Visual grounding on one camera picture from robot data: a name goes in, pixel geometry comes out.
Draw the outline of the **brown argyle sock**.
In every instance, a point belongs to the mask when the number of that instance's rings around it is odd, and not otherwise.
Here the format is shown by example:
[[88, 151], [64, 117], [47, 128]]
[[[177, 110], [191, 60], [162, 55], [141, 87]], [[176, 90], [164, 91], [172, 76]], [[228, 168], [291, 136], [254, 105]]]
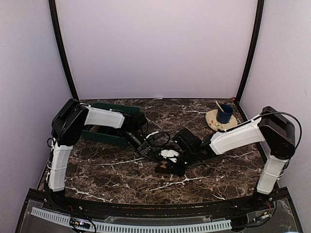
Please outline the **brown argyle sock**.
[[155, 167], [156, 173], [171, 174], [171, 163], [168, 161], [160, 161]]

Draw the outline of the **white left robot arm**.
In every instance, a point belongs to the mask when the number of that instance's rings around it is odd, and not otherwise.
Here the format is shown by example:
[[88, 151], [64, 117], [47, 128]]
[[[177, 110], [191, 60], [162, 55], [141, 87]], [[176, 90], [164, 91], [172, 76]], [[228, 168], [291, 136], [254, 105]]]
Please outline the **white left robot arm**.
[[134, 147], [140, 155], [160, 161], [160, 147], [143, 132], [147, 118], [138, 107], [82, 103], [69, 99], [52, 120], [51, 148], [46, 183], [52, 192], [65, 189], [68, 160], [74, 145], [81, 139], [113, 146]]

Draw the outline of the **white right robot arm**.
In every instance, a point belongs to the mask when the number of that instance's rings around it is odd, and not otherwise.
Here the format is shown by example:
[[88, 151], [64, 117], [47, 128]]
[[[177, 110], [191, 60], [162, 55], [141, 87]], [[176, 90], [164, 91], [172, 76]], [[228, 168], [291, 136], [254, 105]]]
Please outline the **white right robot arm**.
[[173, 138], [177, 149], [162, 150], [160, 155], [172, 163], [173, 173], [184, 175], [188, 165], [224, 154], [249, 144], [266, 142], [270, 154], [257, 183], [257, 193], [248, 199], [248, 207], [259, 210], [267, 202], [275, 183], [294, 156], [301, 138], [296, 138], [295, 126], [287, 119], [289, 113], [271, 106], [252, 119], [200, 140], [188, 129], [180, 130]]

